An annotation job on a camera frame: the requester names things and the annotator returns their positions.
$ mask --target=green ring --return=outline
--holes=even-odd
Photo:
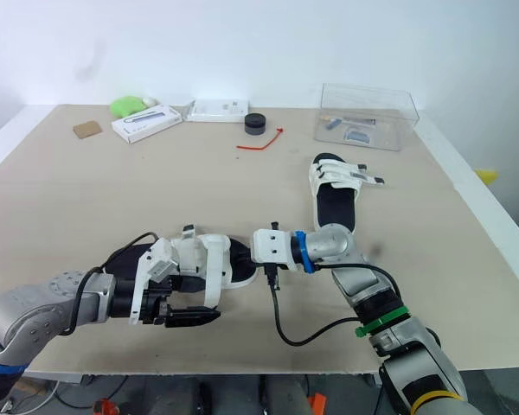
[[[365,324],[363,327],[358,327],[356,329],[356,335],[358,337],[365,337],[367,334],[371,333],[373,330],[377,329],[383,324],[386,324],[387,322],[392,322],[394,319],[403,316],[407,313],[409,313],[409,310],[405,305],[402,305],[401,307],[398,307],[397,309],[394,309],[388,312],[387,314],[380,316],[372,322]]]

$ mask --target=clear plastic box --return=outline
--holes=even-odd
[[[376,149],[401,149],[419,115],[406,91],[324,84],[315,139]]]

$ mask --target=yellow object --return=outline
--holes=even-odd
[[[453,398],[457,400],[464,400],[461,396],[459,396],[457,393],[450,392],[450,391],[432,391],[429,393],[425,393],[424,395],[421,395],[417,398],[415,402],[413,402],[412,405],[412,412],[411,415],[415,415],[417,410],[426,403],[429,400],[433,400],[435,398]]]
[[[476,169],[475,173],[477,173],[478,178],[487,186],[498,178],[497,170]]]

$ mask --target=small white box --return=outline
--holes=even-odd
[[[156,105],[112,122],[112,128],[132,144],[183,121],[183,117],[167,105]]]
[[[203,123],[243,123],[247,114],[245,99],[197,99],[187,106],[184,118]]]

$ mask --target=table surface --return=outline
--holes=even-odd
[[[400,152],[320,143],[315,112],[262,109],[267,133],[241,124],[176,125],[136,144],[110,128],[102,105],[54,109],[0,165],[0,292],[86,270],[144,231],[199,231],[247,242],[277,220],[312,229],[311,159],[334,152],[366,163],[384,187],[364,187],[356,240],[398,280],[410,310],[442,339],[460,369],[519,366],[519,282],[424,144]],[[94,119],[104,132],[79,140]],[[285,132],[265,151],[275,128]],[[280,274],[282,323],[302,339],[351,310],[327,271]],[[278,337],[265,277],[223,291],[221,318],[198,328],[87,325],[53,339],[30,370],[88,374],[364,373],[380,362],[354,323],[310,345]]]

